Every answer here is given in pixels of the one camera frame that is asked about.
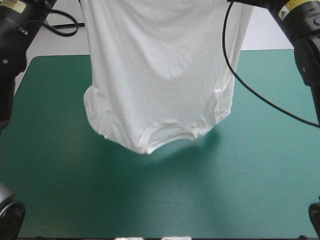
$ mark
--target white wall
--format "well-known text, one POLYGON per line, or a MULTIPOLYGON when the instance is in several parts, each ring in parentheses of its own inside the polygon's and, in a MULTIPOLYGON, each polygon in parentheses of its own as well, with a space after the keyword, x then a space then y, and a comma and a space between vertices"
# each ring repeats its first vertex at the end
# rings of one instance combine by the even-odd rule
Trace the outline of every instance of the white wall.
POLYGON ((293 49, 268 10, 255 7, 242 50, 293 49))

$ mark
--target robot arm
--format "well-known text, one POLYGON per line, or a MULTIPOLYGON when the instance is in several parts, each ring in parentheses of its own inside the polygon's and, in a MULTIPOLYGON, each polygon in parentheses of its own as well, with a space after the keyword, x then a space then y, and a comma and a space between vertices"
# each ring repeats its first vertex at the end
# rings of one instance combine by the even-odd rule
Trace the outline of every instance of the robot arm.
POLYGON ((9 125, 12 115, 15 77, 27 67, 26 52, 41 26, 64 37, 77 33, 79 25, 69 14, 52 10, 57 0, 3 0, 0 4, 0 134, 9 125), (76 30, 58 32, 44 24, 48 14, 56 13, 71 19, 76 30))
POLYGON ((294 46, 296 66, 311 88, 320 123, 320 0, 228 0, 269 10, 294 46))

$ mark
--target yellow label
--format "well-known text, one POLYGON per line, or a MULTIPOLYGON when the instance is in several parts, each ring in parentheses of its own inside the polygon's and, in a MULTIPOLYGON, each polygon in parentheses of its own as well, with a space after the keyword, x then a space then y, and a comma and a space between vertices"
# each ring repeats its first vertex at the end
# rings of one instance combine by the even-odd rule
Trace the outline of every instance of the yellow label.
POLYGON ((279 18, 284 21, 292 10, 307 2, 320 2, 320 0, 290 0, 281 8, 279 18))
POLYGON ((307 2, 320 2, 320 0, 291 0, 286 3, 286 8, 291 12, 296 7, 299 7, 301 4, 305 4, 307 2))
POLYGON ((22 14, 27 6, 27 4, 20 0, 3 0, 0 6, 10 8, 20 14, 22 14))

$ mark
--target white object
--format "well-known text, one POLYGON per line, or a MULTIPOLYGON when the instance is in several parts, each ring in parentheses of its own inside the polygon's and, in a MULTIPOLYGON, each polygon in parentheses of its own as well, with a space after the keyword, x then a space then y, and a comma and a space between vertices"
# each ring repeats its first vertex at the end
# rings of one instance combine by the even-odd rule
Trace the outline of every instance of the white object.
MULTIPOLYGON (((226 0, 82 0, 92 86, 89 123, 140 153, 195 140, 231 110, 234 77, 222 51, 226 0)), ((252 7, 235 4, 226 45, 237 66, 252 7)))
POLYGON ((190 236, 166 236, 161 240, 192 240, 190 236))

